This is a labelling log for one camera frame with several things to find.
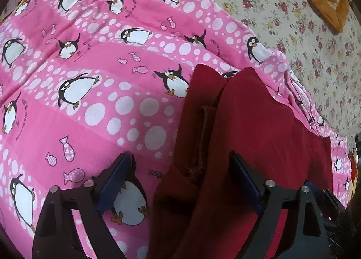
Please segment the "floral cream bed sheet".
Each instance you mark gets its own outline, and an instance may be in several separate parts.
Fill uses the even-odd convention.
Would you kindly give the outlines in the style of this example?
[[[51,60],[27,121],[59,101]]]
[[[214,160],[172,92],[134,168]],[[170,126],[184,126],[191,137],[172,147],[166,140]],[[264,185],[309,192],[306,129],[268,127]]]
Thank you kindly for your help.
[[[336,34],[307,0],[214,0],[286,55],[335,132],[354,146],[360,132],[360,24],[348,14]]]

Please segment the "pink penguin print blanket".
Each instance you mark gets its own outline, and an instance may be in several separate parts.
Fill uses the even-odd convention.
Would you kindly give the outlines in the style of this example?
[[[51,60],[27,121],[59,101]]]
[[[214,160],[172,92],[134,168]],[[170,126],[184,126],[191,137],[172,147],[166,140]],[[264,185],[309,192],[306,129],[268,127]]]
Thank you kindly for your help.
[[[280,50],[214,0],[27,0],[1,24],[1,228],[32,258],[49,189],[81,186],[121,153],[130,172],[102,215],[126,258],[149,258],[154,194],[173,163],[195,68],[256,71],[274,100],[330,140],[343,205],[347,141]]]

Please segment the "dark red small garment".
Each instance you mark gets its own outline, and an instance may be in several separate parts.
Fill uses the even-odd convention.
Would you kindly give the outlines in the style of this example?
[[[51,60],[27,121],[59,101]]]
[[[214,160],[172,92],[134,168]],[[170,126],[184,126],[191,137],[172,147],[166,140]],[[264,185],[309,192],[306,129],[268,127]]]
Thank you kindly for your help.
[[[231,152],[278,186],[298,189],[311,181],[332,188],[330,140],[274,100],[254,69],[225,79],[198,65],[173,163],[154,194],[149,258],[236,257],[257,214],[240,178],[229,178]]]

